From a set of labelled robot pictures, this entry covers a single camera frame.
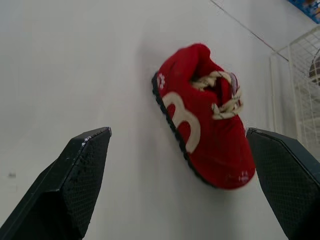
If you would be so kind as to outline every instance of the white wire rack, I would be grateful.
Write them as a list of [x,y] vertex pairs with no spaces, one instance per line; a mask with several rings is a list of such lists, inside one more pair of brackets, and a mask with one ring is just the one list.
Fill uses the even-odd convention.
[[[302,35],[286,48],[294,99],[297,139],[320,161],[320,26]],[[271,66],[273,115],[275,116],[275,83],[272,71]],[[274,126],[277,132],[275,117]]]

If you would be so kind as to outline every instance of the white logo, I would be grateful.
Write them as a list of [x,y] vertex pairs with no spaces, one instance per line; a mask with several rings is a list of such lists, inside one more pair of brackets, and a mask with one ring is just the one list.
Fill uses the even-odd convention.
[[239,176],[239,182],[246,183],[249,180],[249,175],[247,171],[242,171],[241,176]]
[[187,122],[190,125],[190,136],[185,145],[185,149],[192,154],[200,141],[201,127],[199,120],[185,108],[182,98],[176,92],[169,92],[162,98],[162,101],[166,108],[171,104],[174,105],[175,111],[172,122],[176,128],[178,128],[182,122]]
[[156,78],[156,81],[158,83],[158,88],[163,89],[165,85],[165,76],[163,76],[162,73],[159,74],[159,76]]

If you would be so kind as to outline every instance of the shoe sole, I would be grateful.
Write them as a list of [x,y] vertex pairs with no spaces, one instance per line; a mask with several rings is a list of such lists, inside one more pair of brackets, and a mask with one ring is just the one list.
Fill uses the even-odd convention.
[[186,150],[186,144],[181,136],[181,134],[179,133],[179,131],[176,129],[176,126],[174,125],[174,123],[172,122],[169,113],[167,111],[167,108],[164,105],[164,102],[162,101],[159,91],[158,91],[158,83],[157,83],[157,75],[158,72],[156,72],[154,74],[154,77],[152,78],[152,93],[153,95],[155,95],[155,100],[158,103],[158,105],[160,106],[160,109],[162,111],[162,113],[165,115],[166,117],[166,121],[168,122],[174,136],[175,139],[178,141],[179,143],[179,147],[183,153],[183,157],[184,159],[187,161],[189,168],[191,168],[191,170],[193,171],[193,173],[195,174],[195,176],[200,179],[203,183],[205,183],[206,185],[209,185],[213,188],[217,188],[216,186],[212,185],[210,182],[208,182],[206,179],[204,179],[204,177],[195,169],[195,167],[193,166],[189,155],[187,154],[187,150]]

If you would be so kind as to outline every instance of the red shoe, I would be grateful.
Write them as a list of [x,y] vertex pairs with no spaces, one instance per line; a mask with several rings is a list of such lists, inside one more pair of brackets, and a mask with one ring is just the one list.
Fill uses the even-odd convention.
[[184,158],[205,183],[244,186],[256,167],[238,116],[243,103],[237,78],[210,59],[202,44],[178,50],[152,79],[153,93]]

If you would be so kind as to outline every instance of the white shoelace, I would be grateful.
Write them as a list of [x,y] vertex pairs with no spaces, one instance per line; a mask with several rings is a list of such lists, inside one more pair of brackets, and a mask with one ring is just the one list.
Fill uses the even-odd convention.
[[243,107],[244,103],[241,100],[242,91],[240,86],[237,87],[236,77],[231,76],[224,71],[213,71],[208,76],[203,76],[198,80],[192,81],[191,84],[194,88],[204,91],[206,87],[214,87],[216,85],[217,78],[224,78],[232,86],[232,98],[218,107],[215,103],[211,105],[213,110],[212,118],[214,120],[231,119],[238,115]]

